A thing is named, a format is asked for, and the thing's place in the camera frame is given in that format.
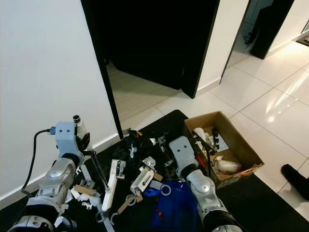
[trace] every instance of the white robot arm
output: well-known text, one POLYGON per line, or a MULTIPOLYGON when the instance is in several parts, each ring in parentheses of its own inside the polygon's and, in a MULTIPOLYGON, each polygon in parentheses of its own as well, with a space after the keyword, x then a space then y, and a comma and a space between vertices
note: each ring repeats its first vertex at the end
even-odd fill
POLYGON ((9 232, 54 231, 56 218, 63 214, 68 189, 74 181, 76 167, 84 161, 76 143, 76 126, 71 122, 58 122, 49 132, 56 135, 59 159, 47 172, 37 195, 29 198, 25 214, 9 232))
POLYGON ((178 176, 188 182, 198 204, 198 214, 206 232, 244 232, 217 197, 214 182, 198 169, 194 151, 185 136, 169 144, 174 153, 178 176))

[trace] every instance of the cardboard box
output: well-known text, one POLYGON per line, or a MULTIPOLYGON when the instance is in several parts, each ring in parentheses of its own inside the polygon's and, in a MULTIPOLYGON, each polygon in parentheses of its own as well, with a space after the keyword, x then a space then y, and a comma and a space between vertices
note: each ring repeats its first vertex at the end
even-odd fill
POLYGON ((185 120, 183 134, 188 138, 193 138, 192 131, 197 127, 201 127, 209 135, 212 135, 212 128, 216 127, 229 147, 227 150, 216 152, 215 155, 211 156, 211 161, 215 157, 223 155, 224 160, 239 162, 242 165, 242 171, 236 174, 221 172, 213 167, 211 169, 211 178, 217 188, 247 177, 264 165, 257 153, 249 146, 222 112, 217 111, 185 120))

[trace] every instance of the black doormat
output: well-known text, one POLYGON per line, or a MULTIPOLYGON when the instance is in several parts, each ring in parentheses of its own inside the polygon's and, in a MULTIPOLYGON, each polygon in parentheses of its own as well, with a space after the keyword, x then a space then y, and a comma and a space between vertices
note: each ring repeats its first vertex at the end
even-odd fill
POLYGON ((309 47, 309 33, 306 33, 306 35, 304 35, 300 39, 296 40, 296 42, 301 43, 301 44, 309 47))

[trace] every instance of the person's foot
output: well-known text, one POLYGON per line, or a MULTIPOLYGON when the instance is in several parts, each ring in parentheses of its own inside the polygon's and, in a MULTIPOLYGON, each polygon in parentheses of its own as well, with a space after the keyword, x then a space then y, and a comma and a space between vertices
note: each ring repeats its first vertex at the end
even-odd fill
POLYGON ((299 194, 309 201, 309 178, 303 177, 290 164, 285 164, 281 167, 281 173, 289 181, 291 185, 299 192, 299 194))

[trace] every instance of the white wall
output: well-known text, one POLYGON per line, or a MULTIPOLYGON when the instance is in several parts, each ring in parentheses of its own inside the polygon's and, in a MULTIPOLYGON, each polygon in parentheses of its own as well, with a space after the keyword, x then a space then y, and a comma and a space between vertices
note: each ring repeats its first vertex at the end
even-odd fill
POLYGON ((221 79, 249 0, 220 0, 197 90, 221 79))
MULTIPOLYGON (((117 136, 79 0, 2 0, 0 18, 0 200, 26 180, 33 135, 79 114, 98 144, 117 136)), ((32 180, 57 158, 38 138, 32 180)))
POLYGON ((301 34, 309 20, 309 1, 294 0, 294 3, 286 16, 269 51, 274 50, 291 41, 301 34))

